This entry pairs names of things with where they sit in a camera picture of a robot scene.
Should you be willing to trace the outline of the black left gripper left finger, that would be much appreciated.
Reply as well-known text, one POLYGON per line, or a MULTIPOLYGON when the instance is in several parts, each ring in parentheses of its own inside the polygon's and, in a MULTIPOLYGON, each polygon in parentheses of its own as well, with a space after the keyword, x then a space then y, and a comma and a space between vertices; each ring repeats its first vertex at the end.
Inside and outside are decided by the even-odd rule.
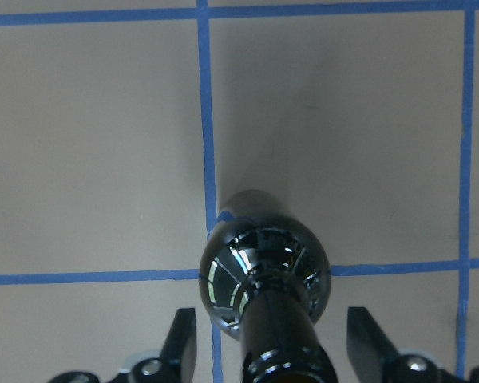
POLYGON ((129 372, 130 382, 190 383, 196 367, 196 312, 179 308, 157 357, 137 362, 129 372))

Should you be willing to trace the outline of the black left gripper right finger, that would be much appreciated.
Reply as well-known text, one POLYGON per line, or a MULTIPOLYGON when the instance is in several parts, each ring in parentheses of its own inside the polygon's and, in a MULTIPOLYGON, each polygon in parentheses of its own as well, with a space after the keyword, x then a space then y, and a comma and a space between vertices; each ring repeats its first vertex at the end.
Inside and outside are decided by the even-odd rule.
POLYGON ((442 373, 422 355, 402 354, 370 311, 351 306, 347 311, 346 349, 360 382, 441 382, 442 373))

